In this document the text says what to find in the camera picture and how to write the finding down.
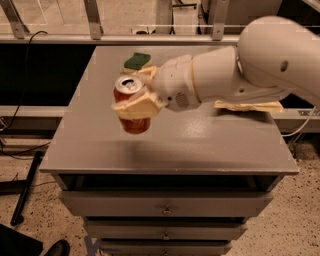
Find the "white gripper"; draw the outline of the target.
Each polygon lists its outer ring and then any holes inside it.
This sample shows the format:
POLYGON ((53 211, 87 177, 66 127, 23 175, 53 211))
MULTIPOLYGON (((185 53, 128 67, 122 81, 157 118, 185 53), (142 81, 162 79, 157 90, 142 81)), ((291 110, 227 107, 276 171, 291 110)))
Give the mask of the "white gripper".
POLYGON ((183 55, 168 60, 159 69, 150 66, 139 70, 137 77, 146 82, 153 80, 154 91, 160 97, 146 91, 115 103, 111 108, 124 120, 154 117, 164 107, 164 101, 166 107, 175 112, 198 108, 200 100, 194 89, 191 64, 192 56, 183 55))

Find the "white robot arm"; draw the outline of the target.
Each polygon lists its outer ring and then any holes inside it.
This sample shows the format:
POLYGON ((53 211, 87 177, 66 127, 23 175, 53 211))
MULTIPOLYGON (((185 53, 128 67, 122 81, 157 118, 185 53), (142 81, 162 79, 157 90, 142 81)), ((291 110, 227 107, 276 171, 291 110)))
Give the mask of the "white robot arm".
POLYGON ((281 17, 259 18, 241 32, 235 47, 168 60, 154 76, 112 105, 119 118, 145 119, 164 107, 181 112, 205 102, 254 104, 294 94, 320 106, 320 38, 281 17))

